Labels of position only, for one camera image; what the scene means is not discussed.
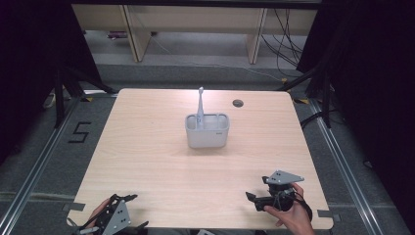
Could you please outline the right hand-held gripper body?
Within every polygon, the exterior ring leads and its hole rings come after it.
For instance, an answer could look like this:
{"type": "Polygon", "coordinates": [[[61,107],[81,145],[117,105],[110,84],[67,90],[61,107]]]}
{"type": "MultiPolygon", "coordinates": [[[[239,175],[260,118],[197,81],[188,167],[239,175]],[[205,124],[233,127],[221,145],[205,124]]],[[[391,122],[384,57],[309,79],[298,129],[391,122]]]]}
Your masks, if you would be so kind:
{"type": "Polygon", "coordinates": [[[255,209],[263,212],[265,206],[270,206],[278,211],[288,211],[297,198],[293,183],[304,181],[304,178],[283,170],[276,170],[268,177],[269,196],[256,197],[255,209]]]}

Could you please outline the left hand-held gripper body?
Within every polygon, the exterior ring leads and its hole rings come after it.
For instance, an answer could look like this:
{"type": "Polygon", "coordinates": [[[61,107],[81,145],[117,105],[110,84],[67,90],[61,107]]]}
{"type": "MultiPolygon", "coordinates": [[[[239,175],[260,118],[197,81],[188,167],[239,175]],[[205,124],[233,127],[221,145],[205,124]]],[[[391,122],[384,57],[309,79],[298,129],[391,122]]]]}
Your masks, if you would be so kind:
{"type": "Polygon", "coordinates": [[[75,232],[75,235],[115,235],[130,223],[130,216],[121,196],[113,194],[110,203],[98,215],[95,226],[86,228],[87,221],[75,232]]]}

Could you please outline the white toothbrush holder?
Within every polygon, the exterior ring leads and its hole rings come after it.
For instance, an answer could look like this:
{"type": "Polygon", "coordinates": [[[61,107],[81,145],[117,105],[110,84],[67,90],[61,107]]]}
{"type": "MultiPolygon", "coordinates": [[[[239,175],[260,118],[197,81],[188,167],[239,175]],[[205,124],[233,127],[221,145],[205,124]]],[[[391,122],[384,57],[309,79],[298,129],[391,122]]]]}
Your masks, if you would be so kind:
{"type": "Polygon", "coordinates": [[[203,126],[199,126],[197,115],[185,118],[185,129],[190,148],[221,148],[226,145],[230,119],[226,114],[204,114],[203,126]]]}

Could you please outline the white electric toothbrush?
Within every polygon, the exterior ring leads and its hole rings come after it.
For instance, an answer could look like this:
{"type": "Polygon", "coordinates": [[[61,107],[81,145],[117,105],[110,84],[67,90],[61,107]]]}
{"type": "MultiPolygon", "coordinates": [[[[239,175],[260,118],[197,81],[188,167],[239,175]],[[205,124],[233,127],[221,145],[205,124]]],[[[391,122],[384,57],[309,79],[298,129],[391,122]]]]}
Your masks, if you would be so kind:
{"type": "Polygon", "coordinates": [[[204,106],[203,106],[204,88],[199,88],[199,103],[197,111],[197,129],[204,129],[204,106]]]}

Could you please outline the person's left hand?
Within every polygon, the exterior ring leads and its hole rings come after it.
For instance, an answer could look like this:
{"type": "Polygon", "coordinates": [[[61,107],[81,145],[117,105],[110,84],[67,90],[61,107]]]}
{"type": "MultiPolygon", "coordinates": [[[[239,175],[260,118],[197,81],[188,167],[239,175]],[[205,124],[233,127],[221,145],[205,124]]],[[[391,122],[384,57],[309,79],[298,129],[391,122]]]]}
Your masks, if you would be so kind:
{"type": "Polygon", "coordinates": [[[107,207],[107,205],[110,203],[110,200],[110,198],[104,200],[94,211],[92,211],[87,220],[87,224],[85,225],[86,228],[92,228],[95,226],[98,215],[107,207]]]}

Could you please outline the person's right hand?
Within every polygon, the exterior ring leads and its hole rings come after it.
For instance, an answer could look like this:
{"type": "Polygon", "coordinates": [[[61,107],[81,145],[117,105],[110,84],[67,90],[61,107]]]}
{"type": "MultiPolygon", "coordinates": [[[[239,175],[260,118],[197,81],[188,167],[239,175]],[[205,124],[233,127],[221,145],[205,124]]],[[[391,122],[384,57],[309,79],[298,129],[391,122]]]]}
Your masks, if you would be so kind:
{"type": "Polygon", "coordinates": [[[284,225],[294,235],[315,235],[308,213],[299,202],[294,202],[288,211],[278,211],[270,206],[265,206],[264,210],[277,218],[277,227],[284,225]]]}

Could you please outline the grey tape piece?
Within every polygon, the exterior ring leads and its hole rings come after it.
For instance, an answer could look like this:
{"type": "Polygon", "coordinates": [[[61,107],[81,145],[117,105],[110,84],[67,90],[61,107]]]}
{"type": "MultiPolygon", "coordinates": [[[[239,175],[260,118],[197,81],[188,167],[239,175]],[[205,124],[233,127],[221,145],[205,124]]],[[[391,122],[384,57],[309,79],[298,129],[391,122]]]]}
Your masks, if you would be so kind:
{"type": "Polygon", "coordinates": [[[80,204],[80,203],[68,203],[68,204],[63,205],[64,212],[70,212],[70,211],[82,212],[84,208],[85,208],[85,205],[80,204]]]}
{"type": "Polygon", "coordinates": [[[317,214],[318,214],[319,217],[332,218],[335,222],[340,222],[342,220],[342,218],[339,214],[333,213],[331,211],[318,210],[317,214]]]}

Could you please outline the black metal stand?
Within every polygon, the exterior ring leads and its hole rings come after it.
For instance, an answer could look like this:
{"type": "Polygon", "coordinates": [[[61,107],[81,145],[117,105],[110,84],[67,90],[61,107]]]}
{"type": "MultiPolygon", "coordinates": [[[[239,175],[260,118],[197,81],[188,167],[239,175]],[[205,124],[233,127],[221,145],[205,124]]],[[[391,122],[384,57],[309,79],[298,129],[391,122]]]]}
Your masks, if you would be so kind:
{"type": "Polygon", "coordinates": [[[59,127],[63,123],[66,116],[64,107],[64,89],[66,89],[69,95],[73,98],[83,98],[85,96],[85,92],[79,84],[80,81],[86,81],[87,83],[103,90],[107,94],[118,93],[117,90],[104,84],[100,78],[100,75],[91,76],[81,70],[68,66],[57,67],[54,77],[54,91],[56,98],[55,127],[59,127]]]}
{"type": "Polygon", "coordinates": [[[278,91],[288,91],[308,79],[309,83],[305,90],[305,95],[308,98],[314,98],[317,95],[321,95],[322,110],[318,112],[315,117],[322,118],[326,126],[330,128],[330,76],[327,73],[325,66],[317,65],[300,77],[284,84],[282,87],[278,88],[278,91]]]}

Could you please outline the black curtain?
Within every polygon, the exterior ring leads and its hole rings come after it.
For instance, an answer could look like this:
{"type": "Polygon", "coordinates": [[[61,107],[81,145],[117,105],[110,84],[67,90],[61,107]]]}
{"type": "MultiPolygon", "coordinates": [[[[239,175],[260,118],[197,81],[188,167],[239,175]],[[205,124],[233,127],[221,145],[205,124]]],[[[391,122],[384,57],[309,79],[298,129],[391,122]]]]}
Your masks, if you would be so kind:
{"type": "Polygon", "coordinates": [[[0,165],[64,69],[101,80],[70,1],[0,0],[0,165]]]}
{"type": "Polygon", "coordinates": [[[299,71],[308,71],[357,3],[331,63],[346,121],[415,235],[415,0],[318,0],[299,71]]]}

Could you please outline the aluminium floor rail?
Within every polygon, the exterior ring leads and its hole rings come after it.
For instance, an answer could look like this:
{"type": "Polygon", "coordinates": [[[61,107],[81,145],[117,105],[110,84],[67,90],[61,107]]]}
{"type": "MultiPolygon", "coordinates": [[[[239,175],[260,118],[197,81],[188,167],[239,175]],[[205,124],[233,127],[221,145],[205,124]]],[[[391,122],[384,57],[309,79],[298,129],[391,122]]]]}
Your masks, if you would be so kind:
{"type": "Polygon", "coordinates": [[[364,195],[356,177],[346,161],[344,152],[342,151],[332,129],[323,119],[322,108],[315,99],[310,100],[310,109],[315,115],[318,115],[317,123],[323,134],[323,137],[330,149],[330,152],[336,162],[339,172],[344,180],[346,188],[354,202],[354,205],[368,231],[369,235],[385,235],[380,226],[379,220],[372,210],[368,199],[364,195]]]}
{"type": "Polygon", "coordinates": [[[68,126],[68,122],[74,110],[77,108],[79,102],[79,98],[72,98],[69,101],[69,104],[64,112],[65,117],[63,118],[61,123],[53,129],[50,137],[48,138],[47,143],[43,147],[34,166],[31,168],[30,172],[25,178],[23,186],[15,194],[12,203],[9,205],[5,214],[1,217],[0,235],[10,235],[13,231],[17,221],[19,220],[19,217],[23,212],[25,205],[27,204],[30,198],[33,189],[37,185],[37,182],[39,181],[44,169],[49,163],[52,153],[54,152],[60,139],[62,138],[68,126]]]}

